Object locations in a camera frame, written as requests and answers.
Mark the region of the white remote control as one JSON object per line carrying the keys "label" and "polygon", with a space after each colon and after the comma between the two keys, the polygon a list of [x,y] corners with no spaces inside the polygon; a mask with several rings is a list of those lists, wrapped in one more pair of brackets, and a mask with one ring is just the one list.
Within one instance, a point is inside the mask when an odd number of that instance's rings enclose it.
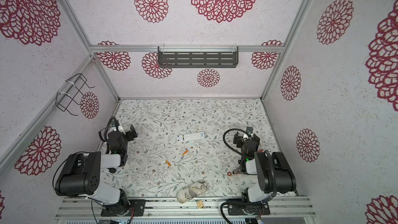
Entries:
{"label": "white remote control", "polygon": [[189,142],[195,140],[201,140],[205,138],[204,132],[196,132],[196,133],[187,133],[187,134],[179,134],[176,136],[177,142]]}

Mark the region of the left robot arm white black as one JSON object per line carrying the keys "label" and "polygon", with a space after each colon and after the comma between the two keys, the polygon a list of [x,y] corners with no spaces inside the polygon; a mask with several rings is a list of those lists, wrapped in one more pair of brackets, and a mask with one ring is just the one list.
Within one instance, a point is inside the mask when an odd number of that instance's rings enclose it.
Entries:
{"label": "left robot arm white black", "polygon": [[124,127],[112,116],[103,131],[98,132],[106,145],[106,152],[78,151],[68,156],[62,168],[56,170],[58,178],[52,181],[58,196],[86,198],[102,207],[102,216],[130,216],[136,213],[123,189],[111,187],[101,181],[102,169],[116,173],[126,165],[128,144],[138,137],[133,125]]}

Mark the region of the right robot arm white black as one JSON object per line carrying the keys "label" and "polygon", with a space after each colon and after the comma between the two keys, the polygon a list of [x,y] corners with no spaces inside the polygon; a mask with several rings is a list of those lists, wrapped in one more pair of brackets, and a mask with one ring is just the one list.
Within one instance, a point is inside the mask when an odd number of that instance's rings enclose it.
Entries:
{"label": "right robot arm white black", "polygon": [[231,175],[255,175],[257,183],[245,189],[240,204],[259,205],[274,199],[278,193],[296,190],[296,179],[283,152],[260,150],[260,138],[253,128],[233,128],[225,131],[223,142],[228,149],[240,156],[238,167]]}

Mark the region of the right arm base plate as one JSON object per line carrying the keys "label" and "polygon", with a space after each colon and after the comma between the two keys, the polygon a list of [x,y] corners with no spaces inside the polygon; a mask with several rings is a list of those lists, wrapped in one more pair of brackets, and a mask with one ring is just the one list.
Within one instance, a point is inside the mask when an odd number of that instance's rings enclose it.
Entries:
{"label": "right arm base plate", "polygon": [[228,199],[227,203],[228,214],[231,216],[262,216],[271,213],[268,203],[244,203],[238,199]]}

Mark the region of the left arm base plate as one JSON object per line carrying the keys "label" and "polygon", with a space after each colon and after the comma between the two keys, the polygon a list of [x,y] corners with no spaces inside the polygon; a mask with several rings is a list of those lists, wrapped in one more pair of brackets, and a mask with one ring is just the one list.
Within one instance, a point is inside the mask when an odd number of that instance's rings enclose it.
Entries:
{"label": "left arm base plate", "polygon": [[126,209],[116,210],[115,207],[103,206],[101,217],[142,217],[144,214],[146,200],[129,200],[129,206]]}

